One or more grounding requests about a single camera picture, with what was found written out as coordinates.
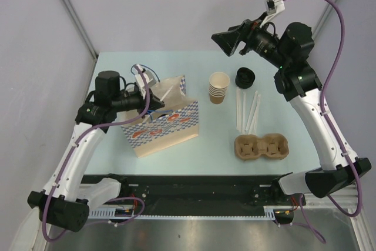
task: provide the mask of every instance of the robotic arm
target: robotic arm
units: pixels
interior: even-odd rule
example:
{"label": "robotic arm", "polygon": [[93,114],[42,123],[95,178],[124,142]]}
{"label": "robotic arm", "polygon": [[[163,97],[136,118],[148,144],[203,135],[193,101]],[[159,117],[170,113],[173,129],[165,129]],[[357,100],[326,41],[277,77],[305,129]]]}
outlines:
{"label": "robotic arm", "polygon": [[[245,47],[239,52],[245,55],[254,51],[278,68],[274,76],[277,91],[290,102],[304,122],[320,158],[321,167],[301,173],[282,176],[278,186],[286,195],[294,193],[313,193],[323,198],[354,182],[346,158],[341,153],[337,142],[324,115],[332,121],[334,118],[327,107],[326,112],[320,108],[322,84],[308,64],[307,58],[314,47],[311,28],[305,24],[294,22],[287,26],[281,38],[276,35],[276,28],[269,22],[284,10],[283,0],[265,0],[267,12],[258,19],[246,19],[241,25],[229,28],[211,36],[227,56],[232,56],[240,42]],[[271,34],[267,28],[272,25]],[[368,158],[359,158],[343,137],[337,123],[333,122],[349,159],[354,164],[359,177],[371,169]]]}
{"label": "robotic arm", "polygon": [[[145,82],[149,86],[149,109],[164,107],[165,104],[150,90],[150,87],[156,83],[152,73],[139,65],[137,67],[142,70]],[[85,103],[78,110],[73,135],[58,167],[43,190],[32,191],[28,197],[29,206],[39,208],[40,220],[45,209],[48,209],[47,223],[77,232],[84,226],[90,210],[116,198],[121,192],[126,194],[127,184],[113,175],[109,175],[108,178],[104,178],[79,194],[83,174],[96,147],[106,135],[108,127],[90,131],[79,142],[78,137],[93,126],[113,122],[118,112],[131,110],[143,112],[146,106],[144,80],[139,74],[135,75],[135,78],[135,83],[127,84],[115,71],[98,74],[95,79],[95,90],[89,93]],[[120,79],[124,82],[123,90],[120,90]],[[128,85],[134,85],[132,91],[126,90]],[[46,205],[48,197],[51,197],[51,201]]]}

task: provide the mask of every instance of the floor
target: floor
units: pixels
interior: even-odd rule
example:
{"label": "floor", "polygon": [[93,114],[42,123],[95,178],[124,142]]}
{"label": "floor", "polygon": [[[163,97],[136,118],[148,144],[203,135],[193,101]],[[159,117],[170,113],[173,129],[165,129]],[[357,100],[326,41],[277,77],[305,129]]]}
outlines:
{"label": "floor", "polygon": [[[307,214],[326,245],[303,227],[278,228],[269,221],[136,220],[117,228],[88,226],[49,244],[46,251],[359,250],[349,218],[332,209],[308,210]],[[304,222],[300,212],[294,221]]]}

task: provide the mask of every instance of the blue and white checkered box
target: blue and white checkered box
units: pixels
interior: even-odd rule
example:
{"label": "blue and white checkered box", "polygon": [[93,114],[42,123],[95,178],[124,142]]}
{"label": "blue and white checkered box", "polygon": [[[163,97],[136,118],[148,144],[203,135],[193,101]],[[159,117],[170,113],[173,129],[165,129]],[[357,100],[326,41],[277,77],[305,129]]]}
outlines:
{"label": "blue and white checkered box", "polygon": [[[182,95],[185,95],[184,76],[179,86]],[[194,100],[187,101],[186,106],[153,121],[122,126],[138,157],[144,157],[199,135],[199,103]]]}

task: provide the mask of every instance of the white table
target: white table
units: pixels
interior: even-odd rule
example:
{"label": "white table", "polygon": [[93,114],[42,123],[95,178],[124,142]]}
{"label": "white table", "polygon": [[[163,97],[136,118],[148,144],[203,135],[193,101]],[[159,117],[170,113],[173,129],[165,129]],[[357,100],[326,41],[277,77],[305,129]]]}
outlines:
{"label": "white table", "polygon": [[[95,151],[85,174],[125,175],[280,175],[319,167],[317,152],[302,121],[283,95],[277,93],[273,76],[276,68],[254,53],[228,58],[223,52],[102,52],[90,90],[101,71],[118,71],[133,82],[130,67],[141,63],[162,78],[185,74],[187,96],[199,101],[199,136],[137,158],[120,127],[108,130]],[[242,161],[234,155],[236,131],[236,85],[238,68],[254,71],[256,80],[247,89],[247,115],[254,91],[262,95],[257,135],[281,133],[288,140],[290,154],[284,160]],[[231,78],[229,91],[220,105],[209,100],[209,76],[225,72]]]}

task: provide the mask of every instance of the stack of paper cups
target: stack of paper cups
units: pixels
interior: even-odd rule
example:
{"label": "stack of paper cups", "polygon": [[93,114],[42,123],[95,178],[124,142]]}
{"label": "stack of paper cups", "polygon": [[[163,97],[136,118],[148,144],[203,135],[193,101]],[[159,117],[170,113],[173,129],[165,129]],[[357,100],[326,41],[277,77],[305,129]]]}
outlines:
{"label": "stack of paper cups", "polygon": [[214,104],[221,104],[230,85],[230,78],[225,73],[216,72],[209,78],[209,96]]}

